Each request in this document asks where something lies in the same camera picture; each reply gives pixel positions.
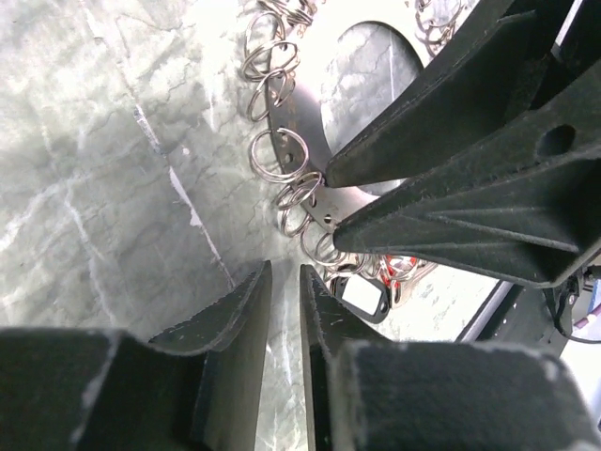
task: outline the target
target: wire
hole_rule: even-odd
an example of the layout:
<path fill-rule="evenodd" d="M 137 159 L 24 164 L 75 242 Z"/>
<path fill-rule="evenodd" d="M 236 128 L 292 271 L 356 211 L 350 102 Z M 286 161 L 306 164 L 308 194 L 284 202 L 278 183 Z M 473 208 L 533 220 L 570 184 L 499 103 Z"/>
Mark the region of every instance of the wire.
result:
<path fill-rule="evenodd" d="M 559 306 L 557 311 L 555 310 L 555 294 L 553 289 L 544 289 L 545 294 L 545 302 L 547 303 L 548 312 L 551 314 L 551 318 L 553 319 L 553 326 L 557 332 L 563 335 L 565 338 L 571 341 L 575 341 L 577 343 L 582 343 L 585 345 L 601 345 L 601 340 L 587 340 L 585 338 L 579 338 L 577 336 L 573 336 L 565 331 L 562 325 L 562 315 L 565 311 L 566 300 L 568 296 L 558 296 L 559 298 Z"/>

